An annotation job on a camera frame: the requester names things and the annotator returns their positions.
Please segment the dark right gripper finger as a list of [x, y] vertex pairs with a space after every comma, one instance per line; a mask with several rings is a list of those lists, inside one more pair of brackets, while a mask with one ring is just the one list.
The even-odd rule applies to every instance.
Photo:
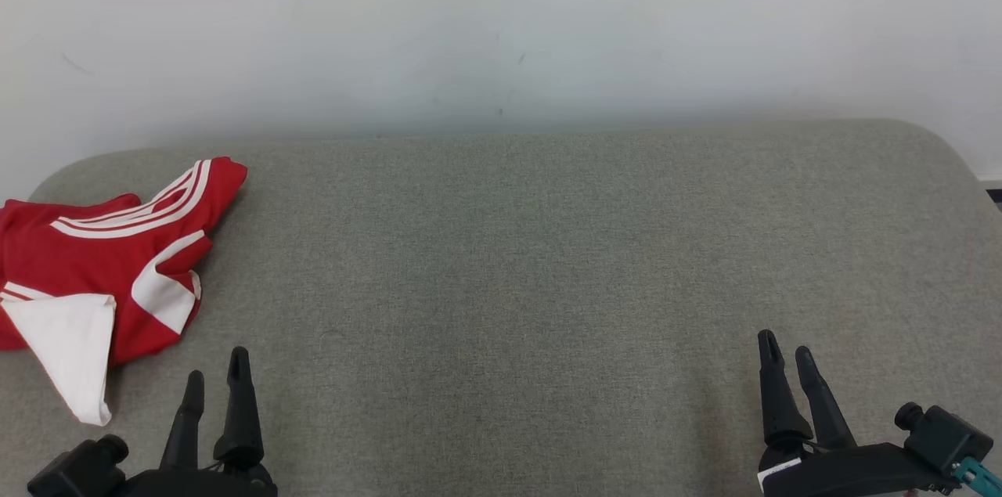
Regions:
[[772, 330], [761, 330], [759, 346], [759, 386], [761, 386], [762, 428], [766, 447], [798, 450], [813, 439], [809, 422], [798, 410], [786, 376], [786, 361]]
[[806, 346], [798, 347], [795, 361], [799, 385], [811, 408], [816, 443], [829, 451], [855, 448], [855, 437], [831, 388], [817, 368], [812, 352]]

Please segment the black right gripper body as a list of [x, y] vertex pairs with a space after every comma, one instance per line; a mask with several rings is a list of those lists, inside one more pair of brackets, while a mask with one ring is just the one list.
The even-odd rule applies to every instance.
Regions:
[[759, 487], [765, 496], [903, 496], [917, 490], [949, 495], [961, 487], [916, 455], [890, 444], [821, 452], [802, 445], [797, 454], [763, 455]]

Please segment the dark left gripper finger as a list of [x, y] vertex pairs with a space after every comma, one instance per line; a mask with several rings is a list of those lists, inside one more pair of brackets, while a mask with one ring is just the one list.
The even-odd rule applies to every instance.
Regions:
[[230, 353], [228, 387], [222, 436], [214, 444], [212, 457], [230, 470], [250, 470], [261, 464], [265, 452], [250, 358], [244, 347], [235, 347]]
[[160, 461], [161, 470], [198, 469], [198, 425], [204, 414], [204, 374], [192, 371], [175, 413]]

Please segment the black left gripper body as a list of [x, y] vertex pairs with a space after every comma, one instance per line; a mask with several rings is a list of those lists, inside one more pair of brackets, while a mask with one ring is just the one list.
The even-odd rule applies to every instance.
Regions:
[[151, 469], [125, 480], [118, 496], [278, 496], [262, 466], [222, 469]]

